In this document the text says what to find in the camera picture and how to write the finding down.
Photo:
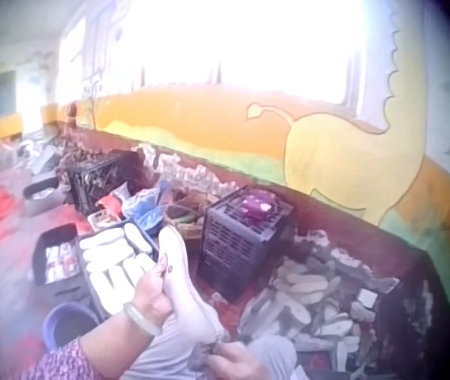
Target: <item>ceiling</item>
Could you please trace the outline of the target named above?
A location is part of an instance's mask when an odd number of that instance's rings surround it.
[[[84,0],[0,0],[0,45],[59,37]]]

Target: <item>window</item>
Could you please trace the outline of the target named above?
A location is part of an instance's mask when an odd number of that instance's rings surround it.
[[[64,105],[82,95],[82,45],[86,32],[83,18],[59,45],[59,72],[56,80],[56,101]]]
[[[105,7],[86,30],[84,77],[103,73],[103,94],[221,83],[360,107],[362,0],[137,0],[122,9],[118,19]]]
[[[220,37],[222,83],[346,101],[351,59],[360,48],[360,0],[232,4]]]
[[[132,7],[129,32],[138,36],[147,86],[212,80],[218,63],[212,16],[216,4],[158,0]]]

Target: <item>pile of shoe soles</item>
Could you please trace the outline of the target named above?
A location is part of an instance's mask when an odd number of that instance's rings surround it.
[[[135,285],[154,266],[149,256],[153,248],[130,222],[81,240],[79,248],[91,286],[111,315],[133,299]]]
[[[333,371],[374,366],[378,305],[399,280],[375,279],[343,249],[330,249],[323,231],[297,245],[306,262],[282,258],[269,285],[246,305],[238,332],[253,340],[286,336],[299,353],[328,352]]]

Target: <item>purple bag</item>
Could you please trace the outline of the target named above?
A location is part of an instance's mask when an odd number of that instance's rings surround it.
[[[248,218],[264,220],[276,210],[276,195],[266,190],[254,189],[242,201],[241,210]]]

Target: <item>jade bangle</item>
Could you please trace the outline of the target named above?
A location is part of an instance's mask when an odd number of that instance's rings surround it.
[[[123,307],[128,317],[145,333],[152,336],[158,336],[162,333],[162,328],[148,321],[131,302],[125,303]]]

